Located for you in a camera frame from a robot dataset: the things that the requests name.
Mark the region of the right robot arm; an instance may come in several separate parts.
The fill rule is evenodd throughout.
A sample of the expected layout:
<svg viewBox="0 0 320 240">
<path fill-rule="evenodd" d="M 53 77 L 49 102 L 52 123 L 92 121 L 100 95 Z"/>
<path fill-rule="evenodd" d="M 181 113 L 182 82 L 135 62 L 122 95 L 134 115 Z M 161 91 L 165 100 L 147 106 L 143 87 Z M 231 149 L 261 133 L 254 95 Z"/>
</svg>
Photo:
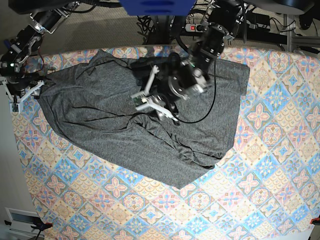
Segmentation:
<svg viewBox="0 0 320 240">
<path fill-rule="evenodd" d="M 69 15 L 61 8 L 32 13 L 32 23 L 9 42 L 9 49 L 0 58 L 0 83 L 9 98 L 11 112 L 21 113 L 24 102 L 30 96 L 40 96 L 45 84 L 40 72 L 44 70 L 45 63 L 42 63 L 39 70 L 28 73 L 25 70 L 27 59 L 40 49 L 44 34 L 53 34 Z"/>
</svg>

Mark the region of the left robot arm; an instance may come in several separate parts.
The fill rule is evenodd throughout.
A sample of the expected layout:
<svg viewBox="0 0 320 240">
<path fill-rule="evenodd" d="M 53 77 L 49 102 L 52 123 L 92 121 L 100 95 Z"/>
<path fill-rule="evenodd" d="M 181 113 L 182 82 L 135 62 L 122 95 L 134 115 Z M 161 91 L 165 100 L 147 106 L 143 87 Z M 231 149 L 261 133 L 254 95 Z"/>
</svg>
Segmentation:
<svg viewBox="0 0 320 240">
<path fill-rule="evenodd" d="M 204 93 L 216 80 L 210 79 L 209 67 L 215 65 L 225 47 L 225 40 L 233 39 L 242 20 L 246 19 L 246 8 L 242 0 L 212 0 L 204 11 L 201 23 L 195 31 L 201 36 L 191 48 L 178 44 L 188 53 L 181 58 L 170 53 L 167 58 L 144 58 L 131 64 L 141 90 L 131 96 L 137 111 L 153 109 L 158 118 L 182 122 L 176 106 L 178 100 Z"/>
</svg>

